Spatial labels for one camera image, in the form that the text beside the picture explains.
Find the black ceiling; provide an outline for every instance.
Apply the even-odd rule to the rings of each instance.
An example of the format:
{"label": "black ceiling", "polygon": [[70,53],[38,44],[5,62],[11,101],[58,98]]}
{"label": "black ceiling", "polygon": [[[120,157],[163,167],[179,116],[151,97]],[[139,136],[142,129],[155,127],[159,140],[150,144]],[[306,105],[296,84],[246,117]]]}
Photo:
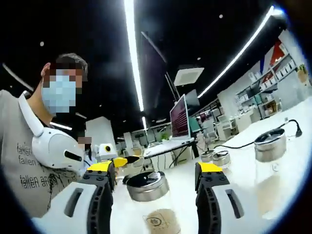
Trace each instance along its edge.
{"label": "black ceiling", "polygon": [[[123,0],[11,1],[2,35],[1,61],[21,79],[36,87],[45,63],[75,52],[89,63],[89,81],[78,112],[92,119],[105,116],[115,135],[142,128],[168,117],[174,98],[163,76],[175,79],[181,65],[205,68],[197,82],[178,87],[180,94],[199,94],[225,68],[260,24],[270,5],[256,0],[135,0],[138,59],[145,112],[140,113],[133,79]],[[201,99],[201,106],[241,77],[275,43],[282,22],[271,18],[236,64]],[[153,63],[144,47],[146,33],[167,63]],[[0,88],[19,94],[20,86],[1,71]],[[67,124],[80,117],[64,118]]]}

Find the silver lid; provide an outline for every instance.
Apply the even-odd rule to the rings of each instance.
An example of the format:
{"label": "silver lid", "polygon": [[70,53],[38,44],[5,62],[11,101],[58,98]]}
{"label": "silver lid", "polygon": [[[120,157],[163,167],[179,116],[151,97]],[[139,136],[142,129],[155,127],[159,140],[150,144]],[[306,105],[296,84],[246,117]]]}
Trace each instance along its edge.
{"label": "silver lid", "polygon": [[213,155],[213,164],[218,167],[223,167],[230,163],[231,158],[228,151],[219,152]]}
{"label": "silver lid", "polygon": [[260,162],[271,162],[282,157],[286,151],[284,129],[273,129],[254,141],[255,158]]}
{"label": "silver lid", "polygon": [[169,191],[169,184],[163,172],[143,172],[127,181],[127,189],[134,201],[157,200]]}
{"label": "silver lid", "polygon": [[213,150],[208,150],[207,152],[203,152],[201,154],[202,162],[210,162],[212,160],[214,154],[215,154],[215,152]]}

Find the gray t-shirt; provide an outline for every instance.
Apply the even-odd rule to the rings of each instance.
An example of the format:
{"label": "gray t-shirt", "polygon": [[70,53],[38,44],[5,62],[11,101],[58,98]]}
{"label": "gray t-shirt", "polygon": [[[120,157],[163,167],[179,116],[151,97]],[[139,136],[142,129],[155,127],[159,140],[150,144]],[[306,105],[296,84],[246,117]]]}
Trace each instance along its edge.
{"label": "gray t-shirt", "polygon": [[42,166],[32,153],[33,133],[18,99],[0,91],[0,157],[6,179],[31,217],[42,217],[51,199],[77,181],[74,172]]}

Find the blue face mask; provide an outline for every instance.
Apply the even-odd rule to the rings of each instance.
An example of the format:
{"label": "blue face mask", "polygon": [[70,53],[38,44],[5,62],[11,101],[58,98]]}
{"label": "blue face mask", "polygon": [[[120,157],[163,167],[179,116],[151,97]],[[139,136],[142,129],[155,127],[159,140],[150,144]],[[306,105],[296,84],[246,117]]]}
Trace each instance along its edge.
{"label": "blue face mask", "polygon": [[50,114],[68,113],[70,107],[76,106],[76,82],[69,76],[56,72],[55,81],[50,81],[49,87],[42,86],[41,95],[45,108]]}

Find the neck headphones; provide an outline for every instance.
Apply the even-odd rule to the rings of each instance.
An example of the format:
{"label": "neck headphones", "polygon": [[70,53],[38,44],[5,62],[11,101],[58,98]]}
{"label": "neck headphones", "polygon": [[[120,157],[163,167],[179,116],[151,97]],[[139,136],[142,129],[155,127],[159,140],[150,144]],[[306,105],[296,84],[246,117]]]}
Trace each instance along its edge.
{"label": "neck headphones", "polygon": [[34,134],[32,151],[43,166],[79,172],[83,168],[84,151],[71,136],[58,129],[44,127],[30,108],[24,91],[19,97],[20,110]]}

